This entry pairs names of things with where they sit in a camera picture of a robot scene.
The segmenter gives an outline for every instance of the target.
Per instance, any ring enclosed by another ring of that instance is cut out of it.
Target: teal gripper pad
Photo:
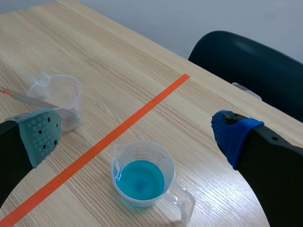
[[[53,109],[40,109],[7,119],[18,123],[20,137],[33,168],[58,146],[61,119]]]

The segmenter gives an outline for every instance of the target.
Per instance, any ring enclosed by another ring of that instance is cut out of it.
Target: plastic measuring cup
[[[81,84],[69,75],[50,76],[41,72],[41,79],[31,76],[33,85],[27,95],[48,102],[67,111],[58,111],[61,117],[61,130],[68,131],[78,127],[83,120],[81,107]]]
[[[164,192],[151,200],[136,200],[125,195],[117,186],[116,179],[121,174],[123,167],[136,160],[145,160],[155,164],[164,177]],[[111,164],[111,178],[115,189],[122,199],[135,207],[145,208],[154,204],[157,200],[164,198],[177,206],[181,211],[182,226],[189,223],[195,207],[194,197],[175,179],[175,164],[169,153],[159,144],[139,140],[128,144],[119,144],[114,147],[114,159]]]

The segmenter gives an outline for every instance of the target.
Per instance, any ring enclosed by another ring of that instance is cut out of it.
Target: table surface
[[[187,73],[190,79],[16,226],[179,225],[179,211],[165,201],[137,211],[124,206],[113,189],[113,146],[141,139],[163,145],[174,158],[177,182],[196,200],[191,224],[268,226],[253,191],[217,148],[211,116],[228,109],[262,120],[301,147],[302,123],[73,1],[0,16],[0,86],[25,93],[29,76],[38,77],[42,70],[81,82],[85,119],[62,134],[58,148],[14,189],[0,219]],[[6,95],[1,95],[0,106],[0,121],[32,109]]]

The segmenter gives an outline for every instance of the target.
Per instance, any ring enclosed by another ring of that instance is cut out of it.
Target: gray wall
[[[0,13],[47,0],[0,0]],[[234,32],[303,62],[303,0],[80,0],[188,58],[215,30]]]

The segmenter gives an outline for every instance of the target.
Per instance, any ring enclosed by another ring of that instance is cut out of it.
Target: blue liquid
[[[123,167],[116,178],[118,188],[136,200],[150,200],[164,191],[164,178],[161,170],[153,163],[144,160],[131,162]]]

